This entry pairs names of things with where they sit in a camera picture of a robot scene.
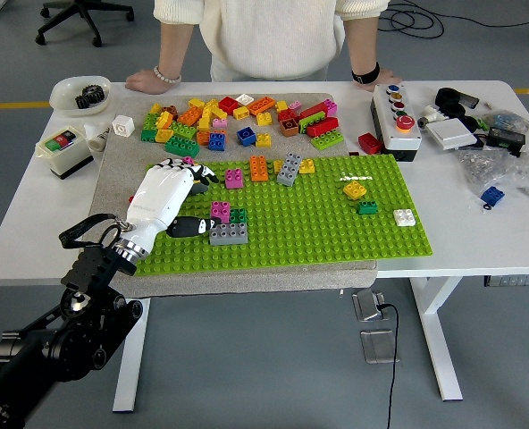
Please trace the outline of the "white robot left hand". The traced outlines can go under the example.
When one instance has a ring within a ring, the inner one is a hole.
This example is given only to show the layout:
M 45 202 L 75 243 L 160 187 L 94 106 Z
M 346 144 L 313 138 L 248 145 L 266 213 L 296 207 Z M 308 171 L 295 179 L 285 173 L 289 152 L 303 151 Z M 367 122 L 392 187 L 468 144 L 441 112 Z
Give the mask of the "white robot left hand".
M 152 250 L 156 235 L 175 219 L 194 182 L 218 183 L 215 173 L 202 164 L 188 164 L 183 159 L 168 158 L 147 170 L 126 214 L 131 230 L 121 238 L 139 250 L 145 258 Z

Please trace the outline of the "person's left hand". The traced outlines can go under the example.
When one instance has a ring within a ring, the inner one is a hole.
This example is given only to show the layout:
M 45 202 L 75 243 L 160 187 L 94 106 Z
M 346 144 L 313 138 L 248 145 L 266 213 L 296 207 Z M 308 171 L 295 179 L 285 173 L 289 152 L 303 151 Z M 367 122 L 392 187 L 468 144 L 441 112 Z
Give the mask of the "person's left hand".
M 355 86 L 364 91 L 373 92 L 377 85 L 398 85 L 401 82 L 402 78 L 399 75 L 396 75 L 392 70 L 381 69 L 378 78 L 374 82 L 369 84 L 355 82 Z

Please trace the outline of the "person's right hand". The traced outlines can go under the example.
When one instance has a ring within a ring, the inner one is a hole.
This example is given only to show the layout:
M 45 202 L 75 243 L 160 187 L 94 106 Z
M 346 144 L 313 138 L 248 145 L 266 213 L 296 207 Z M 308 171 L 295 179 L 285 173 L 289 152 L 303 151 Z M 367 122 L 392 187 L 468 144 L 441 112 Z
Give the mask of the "person's right hand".
M 161 95 L 178 82 L 165 82 L 155 75 L 153 70 L 142 70 L 130 75 L 125 82 L 125 88 L 149 95 Z

